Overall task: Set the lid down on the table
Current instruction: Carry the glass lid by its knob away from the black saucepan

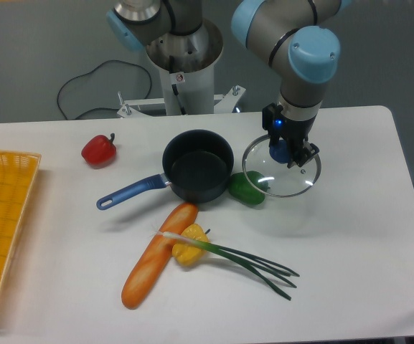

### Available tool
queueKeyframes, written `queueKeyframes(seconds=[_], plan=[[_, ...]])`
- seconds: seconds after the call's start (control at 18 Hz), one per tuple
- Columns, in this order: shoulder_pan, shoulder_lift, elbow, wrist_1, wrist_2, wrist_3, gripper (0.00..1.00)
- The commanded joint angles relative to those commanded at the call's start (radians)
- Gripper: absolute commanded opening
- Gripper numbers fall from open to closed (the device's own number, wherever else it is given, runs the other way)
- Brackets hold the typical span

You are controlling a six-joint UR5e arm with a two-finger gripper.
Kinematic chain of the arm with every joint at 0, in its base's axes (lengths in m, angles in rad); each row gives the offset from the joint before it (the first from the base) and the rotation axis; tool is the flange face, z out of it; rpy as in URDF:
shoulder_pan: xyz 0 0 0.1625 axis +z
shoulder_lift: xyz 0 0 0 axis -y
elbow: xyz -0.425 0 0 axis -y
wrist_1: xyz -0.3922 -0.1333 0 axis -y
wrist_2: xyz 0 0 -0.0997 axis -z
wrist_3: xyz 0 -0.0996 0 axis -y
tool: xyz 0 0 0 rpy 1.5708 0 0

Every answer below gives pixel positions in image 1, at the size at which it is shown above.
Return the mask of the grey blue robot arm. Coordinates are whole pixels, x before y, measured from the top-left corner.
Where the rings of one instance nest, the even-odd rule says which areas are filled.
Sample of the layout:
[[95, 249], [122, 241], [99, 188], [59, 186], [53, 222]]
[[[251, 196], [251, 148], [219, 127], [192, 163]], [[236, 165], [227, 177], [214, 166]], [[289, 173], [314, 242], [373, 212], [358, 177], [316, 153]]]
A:
[[[263, 128], [273, 157], [287, 166], [303, 166], [319, 152], [308, 136], [340, 55], [337, 36], [320, 23], [345, 5], [242, 1], [232, 16], [235, 38], [281, 77], [277, 102], [263, 109]], [[124, 47], [145, 50], [159, 69], [168, 115], [214, 110], [223, 39], [201, 1], [119, 1], [106, 19]]]

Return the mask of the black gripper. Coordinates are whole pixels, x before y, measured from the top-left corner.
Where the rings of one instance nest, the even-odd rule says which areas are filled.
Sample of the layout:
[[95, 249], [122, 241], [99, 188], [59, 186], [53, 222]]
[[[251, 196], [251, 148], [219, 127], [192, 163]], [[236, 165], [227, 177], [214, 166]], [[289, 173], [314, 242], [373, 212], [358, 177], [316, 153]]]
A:
[[310, 120], [292, 120], [282, 105], [271, 103], [262, 110], [262, 127], [268, 132], [269, 153], [290, 155], [288, 168], [302, 167], [319, 154], [319, 148], [308, 142], [309, 131], [314, 124]]

